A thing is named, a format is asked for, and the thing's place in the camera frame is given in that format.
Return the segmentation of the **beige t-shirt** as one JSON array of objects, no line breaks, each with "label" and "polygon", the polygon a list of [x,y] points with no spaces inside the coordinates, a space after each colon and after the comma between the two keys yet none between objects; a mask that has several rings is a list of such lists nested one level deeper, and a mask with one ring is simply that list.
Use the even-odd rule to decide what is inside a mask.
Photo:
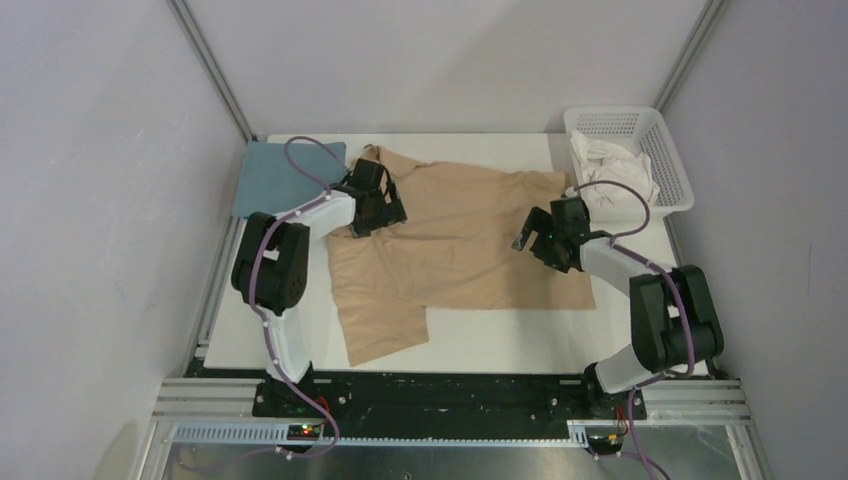
[{"label": "beige t-shirt", "polygon": [[429,308],[576,310],[596,306],[585,273],[561,273],[512,244],[529,212],[570,185],[564,172],[425,163],[371,145],[407,214],[356,238],[328,237],[332,293],[352,366],[424,344]]}]

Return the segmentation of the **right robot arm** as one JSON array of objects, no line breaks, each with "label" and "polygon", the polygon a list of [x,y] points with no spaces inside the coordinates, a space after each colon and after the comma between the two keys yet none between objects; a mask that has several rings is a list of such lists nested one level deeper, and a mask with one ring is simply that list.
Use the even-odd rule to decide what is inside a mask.
[{"label": "right robot arm", "polygon": [[698,363],[724,350],[703,270],[694,265],[664,267],[625,247],[614,235],[592,230],[588,207],[578,197],[554,200],[549,210],[532,208],[512,247],[529,249],[562,273],[577,270],[598,277],[628,298],[629,344],[586,370],[593,382],[582,388],[580,399],[594,417],[617,409],[621,392],[668,374],[690,375]]}]

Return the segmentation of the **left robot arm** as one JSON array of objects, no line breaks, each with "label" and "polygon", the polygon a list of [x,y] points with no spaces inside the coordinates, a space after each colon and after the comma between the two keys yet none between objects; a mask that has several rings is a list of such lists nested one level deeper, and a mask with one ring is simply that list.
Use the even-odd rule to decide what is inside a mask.
[{"label": "left robot arm", "polygon": [[359,159],[343,179],[291,211],[251,214],[243,230],[231,285],[261,320],[267,372],[284,381],[277,403],[292,416],[314,406],[314,387],[301,380],[311,368],[296,306],[308,280],[310,247],[346,227],[355,239],[407,220],[386,167]]}]

